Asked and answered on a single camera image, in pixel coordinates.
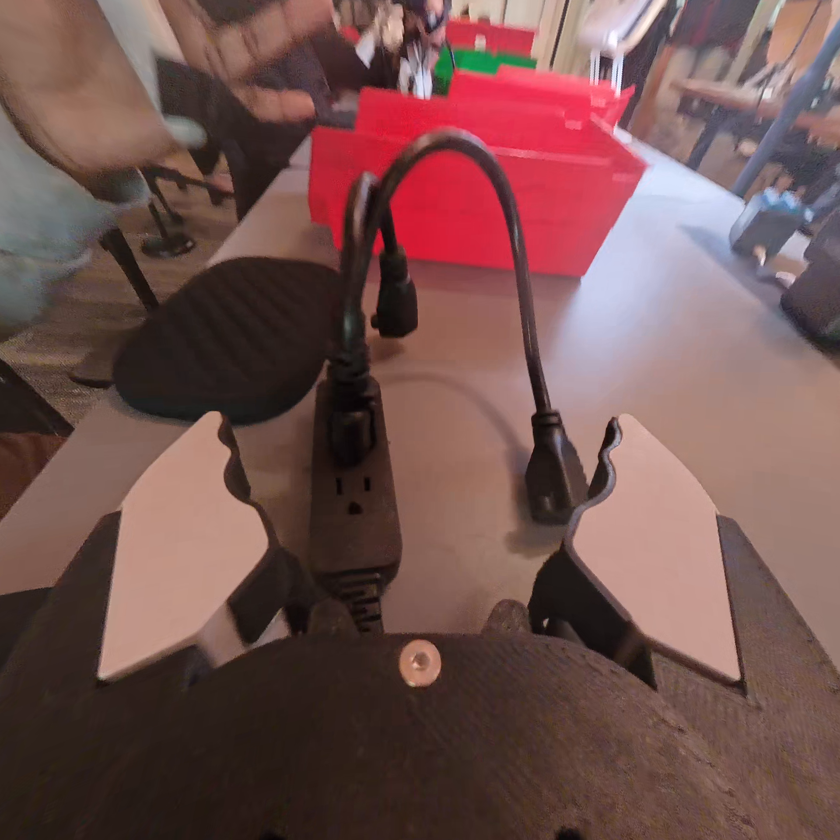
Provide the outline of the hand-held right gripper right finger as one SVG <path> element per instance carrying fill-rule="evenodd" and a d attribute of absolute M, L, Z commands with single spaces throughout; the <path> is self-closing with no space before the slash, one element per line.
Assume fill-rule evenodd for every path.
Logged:
<path fill-rule="evenodd" d="M 688 468 L 633 415 L 607 426 L 598 491 L 563 549 L 631 643 L 723 685 L 742 681 L 718 509 Z"/>

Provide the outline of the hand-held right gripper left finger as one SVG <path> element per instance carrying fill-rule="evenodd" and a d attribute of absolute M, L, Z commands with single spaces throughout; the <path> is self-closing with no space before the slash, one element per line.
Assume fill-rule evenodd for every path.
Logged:
<path fill-rule="evenodd" d="M 100 680 L 189 647 L 215 668 L 291 635 L 276 577 L 283 552 L 221 413 L 187 428 L 119 514 Z"/>

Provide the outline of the black power strip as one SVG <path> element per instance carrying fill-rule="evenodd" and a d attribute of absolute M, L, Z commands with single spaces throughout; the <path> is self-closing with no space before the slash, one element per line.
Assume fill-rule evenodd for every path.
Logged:
<path fill-rule="evenodd" d="M 362 635 L 384 632 L 382 598 L 399 571 L 403 537 L 382 393 L 328 374 L 316 390 L 308 564 Z"/>

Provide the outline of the person's left forearm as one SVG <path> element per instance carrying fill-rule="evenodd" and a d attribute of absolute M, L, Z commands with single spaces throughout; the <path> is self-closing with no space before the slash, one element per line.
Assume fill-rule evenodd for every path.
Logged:
<path fill-rule="evenodd" d="M 2 109 L 83 185 L 204 144 L 161 110 L 157 60 L 181 57 L 157 2 L 1 2 Z"/>

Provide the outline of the person's left hand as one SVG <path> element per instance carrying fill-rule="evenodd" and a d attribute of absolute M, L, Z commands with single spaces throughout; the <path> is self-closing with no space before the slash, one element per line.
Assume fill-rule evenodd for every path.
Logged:
<path fill-rule="evenodd" d="M 196 1 L 160 1 L 183 62 L 221 82 L 253 116 L 264 122 L 303 122 L 316 115 L 304 91 L 274 91 L 253 77 L 333 22 L 329 1 L 237 2 L 238 18 L 216 21 Z"/>

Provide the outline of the black ribbed oval object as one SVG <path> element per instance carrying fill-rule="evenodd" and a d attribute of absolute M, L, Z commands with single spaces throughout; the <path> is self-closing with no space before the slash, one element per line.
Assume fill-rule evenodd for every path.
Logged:
<path fill-rule="evenodd" d="M 289 412 L 317 383 L 341 298 L 340 274 L 301 259 L 210 266 L 134 331 L 112 367 L 132 409 L 236 426 Z"/>

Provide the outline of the black bag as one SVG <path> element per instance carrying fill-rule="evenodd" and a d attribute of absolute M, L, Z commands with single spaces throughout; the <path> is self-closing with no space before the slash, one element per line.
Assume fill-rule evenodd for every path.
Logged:
<path fill-rule="evenodd" d="M 812 261 L 782 293 L 780 309 L 797 331 L 816 344 L 839 346 L 839 262 Z"/>

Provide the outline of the black chair base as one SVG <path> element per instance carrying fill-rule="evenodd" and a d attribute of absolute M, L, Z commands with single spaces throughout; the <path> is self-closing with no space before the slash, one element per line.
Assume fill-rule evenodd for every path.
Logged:
<path fill-rule="evenodd" d="M 165 165 L 148 166 L 140 172 L 150 189 L 151 198 L 147 207 L 156 228 L 155 235 L 143 240 L 141 251 L 153 259 L 185 256 L 196 246 L 196 242 L 185 231 L 183 216 L 165 198 L 160 182 L 173 183 L 181 192 L 186 192 L 189 187 L 203 190 L 216 207 L 234 197 L 233 183 L 229 176 L 223 177 L 221 181 L 213 176 L 209 180 L 200 180 Z M 120 267 L 143 308 L 147 312 L 155 310 L 159 301 L 122 230 L 118 227 L 109 230 L 100 238 L 99 244 Z"/>

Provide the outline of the black bin with bottles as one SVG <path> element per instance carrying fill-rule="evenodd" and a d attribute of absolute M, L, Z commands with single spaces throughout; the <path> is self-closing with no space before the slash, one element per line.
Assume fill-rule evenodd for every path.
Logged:
<path fill-rule="evenodd" d="M 814 217 L 814 210 L 794 193 L 766 188 L 747 202 L 732 226 L 730 250 L 736 256 L 753 259 L 764 266 Z"/>

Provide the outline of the person's gray hoodie torso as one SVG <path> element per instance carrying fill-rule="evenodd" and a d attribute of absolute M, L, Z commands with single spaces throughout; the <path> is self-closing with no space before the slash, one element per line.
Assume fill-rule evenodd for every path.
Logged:
<path fill-rule="evenodd" d="M 140 167 L 206 140 L 194 120 L 156 112 L 75 121 L 35 139 L 2 110 L 1 335 L 42 318 L 66 279 L 128 209 L 144 204 Z"/>

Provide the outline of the large red plastic crate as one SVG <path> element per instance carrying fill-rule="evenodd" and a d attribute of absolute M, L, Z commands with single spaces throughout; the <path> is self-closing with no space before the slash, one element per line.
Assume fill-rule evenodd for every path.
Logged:
<path fill-rule="evenodd" d="M 311 220 L 343 243 L 344 208 L 356 178 L 383 176 L 417 137 L 464 130 L 507 175 L 533 274 L 583 277 L 634 194 L 647 163 L 615 134 L 628 95 L 603 86 L 526 72 L 521 77 L 459 72 L 445 97 L 409 98 L 366 88 L 352 129 L 311 135 Z M 392 213 L 411 259 L 509 270 L 508 231 L 497 195 L 462 154 L 438 152 L 397 189 Z"/>

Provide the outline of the blue metal pole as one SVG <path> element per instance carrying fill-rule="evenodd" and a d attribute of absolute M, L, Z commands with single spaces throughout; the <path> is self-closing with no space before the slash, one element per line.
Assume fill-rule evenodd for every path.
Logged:
<path fill-rule="evenodd" d="M 731 193 L 745 197 L 765 165 L 770 162 L 785 135 L 792 130 L 806 130 L 819 140 L 838 140 L 838 115 L 833 110 L 813 112 L 812 101 L 822 89 L 839 50 L 838 2 L 831 2 L 832 12 L 819 46 L 805 46 L 807 37 L 801 35 L 791 53 L 781 62 L 783 86 L 777 85 L 774 99 L 760 102 L 765 119 L 771 120 L 768 132 L 757 150 L 742 169 Z"/>

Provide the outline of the wooden bench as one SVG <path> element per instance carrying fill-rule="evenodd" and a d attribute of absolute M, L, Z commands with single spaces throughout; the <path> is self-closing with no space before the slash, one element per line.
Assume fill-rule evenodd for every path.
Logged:
<path fill-rule="evenodd" d="M 785 89 L 771 98 L 760 98 L 757 88 L 732 87 L 722 82 L 700 79 L 680 79 L 670 86 L 681 95 L 739 112 L 753 112 L 760 119 L 776 119 L 790 98 L 792 89 Z M 821 143 L 839 144 L 839 107 L 826 112 L 803 110 L 792 124 L 796 130 L 805 130 Z"/>

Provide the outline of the white chair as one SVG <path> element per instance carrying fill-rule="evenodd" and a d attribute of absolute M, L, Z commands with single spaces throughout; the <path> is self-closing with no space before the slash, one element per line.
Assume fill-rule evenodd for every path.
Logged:
<path fill-rule="evenodd" d="M 610 85 L 623 89 L 624 60 L 665 9 L 667 1 L 593 1 L 577 31 L 577 45 L 589 55 L 590 82 L 601 78 L 601 60 L 611 62 Z"/>

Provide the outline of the red crate with green lid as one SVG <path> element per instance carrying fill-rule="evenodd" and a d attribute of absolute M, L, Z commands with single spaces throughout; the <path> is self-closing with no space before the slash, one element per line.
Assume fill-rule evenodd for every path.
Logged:
<path fill-rule="evenodd" d="M 537 35 L 535 28 L 451 19 L 446 26 L 447 45 L 433 72 L 433 94 L 447 95 L 457 70 L 495 75 L 503 66 L 534 69 L 538 61 L 532 50 Z"/>

